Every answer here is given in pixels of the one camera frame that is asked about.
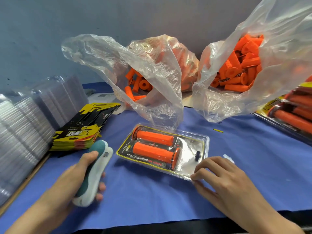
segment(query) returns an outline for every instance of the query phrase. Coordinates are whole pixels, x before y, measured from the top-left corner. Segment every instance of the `yellow and black cardboard card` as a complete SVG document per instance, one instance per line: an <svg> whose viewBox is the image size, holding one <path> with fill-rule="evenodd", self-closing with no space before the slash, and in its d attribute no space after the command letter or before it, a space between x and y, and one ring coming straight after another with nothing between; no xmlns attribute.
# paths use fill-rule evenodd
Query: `yellow and black cardboard card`
<svg viewBox="0 0 312 234"><path fill-rule="evenodd" d="M50 151L90 148L110 115L120 107L119 103L92 103L85 105L71 121L59 129L53 137Z"/></svg>

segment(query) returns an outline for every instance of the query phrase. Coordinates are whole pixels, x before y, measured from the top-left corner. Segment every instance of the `blue cloth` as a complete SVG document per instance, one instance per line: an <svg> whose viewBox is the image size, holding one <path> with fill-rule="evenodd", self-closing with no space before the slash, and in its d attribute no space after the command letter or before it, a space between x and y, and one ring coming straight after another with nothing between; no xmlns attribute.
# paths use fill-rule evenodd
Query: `blue cloth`
<svg viewBox="0 0 312 234"><path fill-rule="evenodd" d="M105 87L84 85L84 88L108 92ZM101 139L116 151L135 124L141 122L146 121L133 111L112 115L102 130ZM209 136L209 156L230 156L276 210L312 209L310 146L251 114L209 123L194 109L185 108L179 129ZM51 187L65 169L77 163L84 152L49 158L0 218L0 233ZM77 208L56 233L223 217L197 194L189 181L131 163L117 155L112 157L105 171L104 200L88 208Z"/></svg>

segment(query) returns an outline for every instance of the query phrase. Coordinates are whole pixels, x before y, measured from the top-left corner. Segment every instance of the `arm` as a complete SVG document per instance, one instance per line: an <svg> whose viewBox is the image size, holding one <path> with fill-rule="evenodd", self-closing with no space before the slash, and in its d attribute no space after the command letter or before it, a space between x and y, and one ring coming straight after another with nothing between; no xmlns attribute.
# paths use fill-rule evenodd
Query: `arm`
<svg viewBox="0 0 312 234"><path fill-rule="evenodd" d="M74 207L71 200L84 180L87 167L97 156L97 151L85 153L79 162L67 169L5 234L46 234L60 226ZM105 189L104 183L101 182L99 190L103 192ZM103 195L98 193L95 198L101 201Z"/></svg>
<svg viewBox="0 0 312 234"><path fill-rule="evenodd" d="M191 179L203 197L250 234L304 233L276 212L248 176L228 159L206 158L197 165ZM215 192L206 188L202 179Z"/></svg>

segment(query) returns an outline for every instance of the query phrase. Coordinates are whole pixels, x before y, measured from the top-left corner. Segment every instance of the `clear plastic bag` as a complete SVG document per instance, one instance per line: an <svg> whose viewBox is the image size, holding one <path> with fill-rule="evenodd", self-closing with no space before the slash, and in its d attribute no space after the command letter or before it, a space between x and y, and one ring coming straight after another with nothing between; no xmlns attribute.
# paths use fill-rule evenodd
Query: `clear plastic bag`
<svg viewBox="0 0 312 234"><path fill-rule="evenodd" d="M66 39L62 51L66 58L96 71L113 88L116 97L128 103L140 116L152 124L176 128L183 120L182 72L177 61L182 50L174 54L178 46L181 44L177 39L167 35L133 41L129 47L124 47L111 37L87 34ZM185 51L183 62L188 66L196 57L187 49ZM154 87L137 102L132 101L123 90L128 86L125 75L130 67ZM192 79L190 81L195 82L197 70L188 70L195 72L188 74Z"/></svg>
<svg viewBox="0 0 312 234"><path fill-rule="evenodd" d="M202 53L193 105L209 122L254 112L297 87L312 72L312 0L263 0L225 40ZM262 71L253 87L241 94L209 85L245 34L264 35L259 48Z"/></svg>

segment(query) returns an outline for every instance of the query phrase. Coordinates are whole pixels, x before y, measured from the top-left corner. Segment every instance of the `finger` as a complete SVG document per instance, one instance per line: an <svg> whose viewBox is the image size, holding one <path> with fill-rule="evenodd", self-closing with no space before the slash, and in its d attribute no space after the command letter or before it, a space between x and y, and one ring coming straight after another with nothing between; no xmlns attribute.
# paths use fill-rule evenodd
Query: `finger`
<svg viewBox="0 0 312 234"><path fill-rule="evenodd" d="M197 172L192 174L191 179L193 181L204 180L210 184L214 189L217 189L220 186L220 177L217 177L215 174L207 171L205 168L199 169Z"/></svg>
<svg viewBox="0 0 312 234"><path fill-rule="evenodd" d="M106 190L106 185L104 184L104 182L100 182L99 183L99 191L104 192L105 190Z"/></svg>
<svg viewBox="0 0 312 234"><path fill-rule="evenodd" d="M233 172L235 170L236 165L226 158L217 156L217 157L210 157L210 159L229 172Z"/></svg>
<svg viewBox="0 0 312 234"><path fill-rule="evenodd" d="M200 181L194 181L193 184L197 192L202 197L206 198L214 207L216 207L221 212L223 212L224 208L222 207L222 202L215 192L205 187Z"/></svg>
<svg viewBox="0 0 312 234"><path fill-rule="evenodd" d="M96 201L101 202L102 200L103 200L103 195L97 193L97 194L96 194Z"/></svg>
<svg viewBox="0 0 312 234"><path fill-rule="evenodd" d="M87 170L87 167L96 160L98 155L99 152L97 151L92 151L90 153L83 154L79 162L77 163L76 167Z"/></svg>
<svg viewBox="0 0 312 234"><path fill-rule="evenodd" d="M194 172L196 173L201 168L208 168L218 177L220 177L225 172L224 168L222 168L220 165L212 161L210 158L205 158L203 161L197 164Z"/></svg>

